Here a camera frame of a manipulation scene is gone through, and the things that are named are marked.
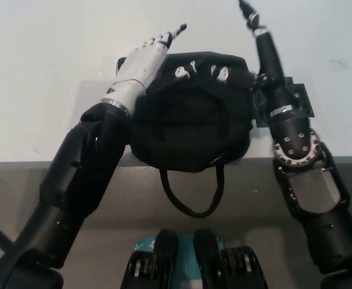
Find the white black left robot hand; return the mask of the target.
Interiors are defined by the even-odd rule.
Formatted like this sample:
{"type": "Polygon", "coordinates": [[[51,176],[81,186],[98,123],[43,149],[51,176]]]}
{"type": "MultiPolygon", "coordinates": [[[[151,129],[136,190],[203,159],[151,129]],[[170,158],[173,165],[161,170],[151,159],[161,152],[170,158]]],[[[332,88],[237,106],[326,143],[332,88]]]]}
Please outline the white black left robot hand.
{"type": "Polygon", "coordinates": [[[146,95],[147,88],[155,80],[168,57],[172,42],[186,28],[187,25],[183,23],[176,30],[150,38],[133,49],[118,69],[101,102],[117,107],[130,117],[133,116],[137,99],[146,95]]]}

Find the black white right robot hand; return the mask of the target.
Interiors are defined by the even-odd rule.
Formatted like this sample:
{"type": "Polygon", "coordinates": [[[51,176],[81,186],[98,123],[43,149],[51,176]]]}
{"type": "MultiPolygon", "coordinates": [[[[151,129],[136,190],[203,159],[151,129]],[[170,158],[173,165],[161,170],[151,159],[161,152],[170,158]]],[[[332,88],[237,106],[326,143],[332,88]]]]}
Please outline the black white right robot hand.
{"type": "Polygon", "coordinates": [[[254,80],[254,88],[266,98],[269,116],[275,116],[299,108],[294,94],[288,89],[280,57],[268,27],[260,23],[260,14],[248,1],[239,1],[239,8],[254,37],[260,69],[254,80]]]}

